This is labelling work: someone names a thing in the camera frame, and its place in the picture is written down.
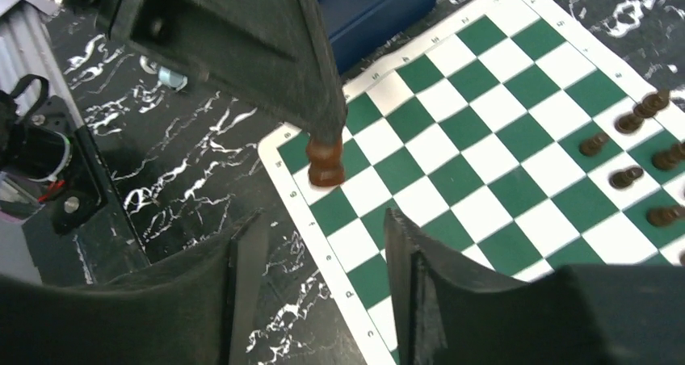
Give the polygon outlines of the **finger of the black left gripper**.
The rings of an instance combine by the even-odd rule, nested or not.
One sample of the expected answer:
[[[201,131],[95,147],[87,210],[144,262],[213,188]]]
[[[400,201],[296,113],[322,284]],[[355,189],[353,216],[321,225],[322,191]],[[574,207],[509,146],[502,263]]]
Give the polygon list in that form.
[[[347,106],[317,0],[64,0],[109,38],[333,145]]]

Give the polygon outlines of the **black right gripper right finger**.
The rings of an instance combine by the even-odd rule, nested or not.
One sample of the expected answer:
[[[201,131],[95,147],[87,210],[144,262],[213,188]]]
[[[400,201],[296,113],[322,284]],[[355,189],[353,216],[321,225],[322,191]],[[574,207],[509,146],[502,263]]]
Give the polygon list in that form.
[[[533,282],[492,271],[384,220],[403,364],[681,364],[684,269],[562,266]]]

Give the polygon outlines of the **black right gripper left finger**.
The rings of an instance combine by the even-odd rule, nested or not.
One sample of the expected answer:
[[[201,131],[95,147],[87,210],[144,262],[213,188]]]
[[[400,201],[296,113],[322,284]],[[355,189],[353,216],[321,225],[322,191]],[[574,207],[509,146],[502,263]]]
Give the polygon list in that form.
[[[269,224],[222,233],[107,283],[1,279],[4,364],[245,364]]]

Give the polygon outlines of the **dark brown rook piece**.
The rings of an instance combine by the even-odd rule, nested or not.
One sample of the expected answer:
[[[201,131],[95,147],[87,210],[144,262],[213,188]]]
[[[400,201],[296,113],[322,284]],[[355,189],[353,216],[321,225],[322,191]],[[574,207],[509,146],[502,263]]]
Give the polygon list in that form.
[[[309,139],[305,147],[309,159],[309,182],[315,187],[336,187],[345,181],[342,164],[343,142],[339,137],[334,145]]]

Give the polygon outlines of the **dark brown pawn piece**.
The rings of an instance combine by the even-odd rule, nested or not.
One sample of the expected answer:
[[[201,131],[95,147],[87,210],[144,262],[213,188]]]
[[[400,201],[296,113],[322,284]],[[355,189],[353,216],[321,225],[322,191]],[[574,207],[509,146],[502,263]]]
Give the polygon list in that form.
[[[639,166],[630,166],[624,170],[617,170],[609,177],[611,187],[620,190],[633,185],[633,183],[644,175],[644,170]]]
[[[672,205],[651,208],[647,211],[646,218],[654,227],[666,227],[684,218],[684,206]]]
[[[586,157],[593,157],[602,151],[604,145],[610,140],[605,132],[598,132],[585,139],[579,146],[579,152]]]

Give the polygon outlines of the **dark brown king piece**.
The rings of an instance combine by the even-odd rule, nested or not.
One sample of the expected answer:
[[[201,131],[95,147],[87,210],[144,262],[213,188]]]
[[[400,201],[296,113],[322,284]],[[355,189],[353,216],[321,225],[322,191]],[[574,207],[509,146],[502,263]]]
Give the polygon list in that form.
[[[661,89],[647,94],[631,112],[622,115],[615,123],[615,129],[622,134],[637,131],[642,124],[653,117],[670,103],[670,91]]]

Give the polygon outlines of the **dark brown bishop piece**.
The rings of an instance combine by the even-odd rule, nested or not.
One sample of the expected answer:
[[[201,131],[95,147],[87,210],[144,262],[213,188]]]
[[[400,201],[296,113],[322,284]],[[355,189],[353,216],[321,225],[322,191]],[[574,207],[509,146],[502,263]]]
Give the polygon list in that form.
[[[685,158],[684,143],[677,142],[670,148],[659,151],[652,156],[652,164],[658,170],[673,170]]]

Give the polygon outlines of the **green white chess board mat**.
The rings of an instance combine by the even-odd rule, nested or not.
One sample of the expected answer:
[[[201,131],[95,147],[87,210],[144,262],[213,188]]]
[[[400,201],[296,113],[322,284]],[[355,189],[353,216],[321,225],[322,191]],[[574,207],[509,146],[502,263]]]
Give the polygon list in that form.
[[[684,166],[652,156],[684,140],[674,104],[630,134],[615,121],[653,87],[553,0],[472,0],[344,88],[346,182],[311,186],[308,136],[277,128],[258,153],[364,364],[399,361],[383,220],[400,208],[491,270],[530,281],[573,262],[678,264]],[[578,146],[610,140],[593,157]],[[639,166],[617,190],[609,177]]]

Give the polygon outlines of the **blue square tray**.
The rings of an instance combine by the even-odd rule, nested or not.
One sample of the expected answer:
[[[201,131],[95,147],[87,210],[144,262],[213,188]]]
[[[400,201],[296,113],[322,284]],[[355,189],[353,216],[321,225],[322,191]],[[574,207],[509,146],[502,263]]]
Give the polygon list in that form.
[[[334,59],[345,73],[426,16],[436,0],[318,0]]]

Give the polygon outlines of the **small white blue clip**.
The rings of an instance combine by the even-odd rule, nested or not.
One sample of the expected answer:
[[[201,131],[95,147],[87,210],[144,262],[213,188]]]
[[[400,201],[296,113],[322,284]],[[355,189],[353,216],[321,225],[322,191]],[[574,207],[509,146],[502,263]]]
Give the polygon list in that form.
[[[158,77],[158,81],[174,91],[181,91],[187,86],[188,79],[185,75],[176,73],[164,66],[160,66],[156,62],[151,61],[146,56],[141,56],[139,60],[141,68],[148,74],[154,74]]]

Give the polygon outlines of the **black base frame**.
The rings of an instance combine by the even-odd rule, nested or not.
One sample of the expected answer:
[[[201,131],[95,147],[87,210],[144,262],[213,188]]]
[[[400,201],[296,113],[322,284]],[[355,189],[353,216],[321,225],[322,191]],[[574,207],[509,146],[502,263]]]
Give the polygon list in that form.
[[[105,283],[149,265],[95,140],[39,74],[1,93],[1,170],[37,188],[23,224],[42,283]]]

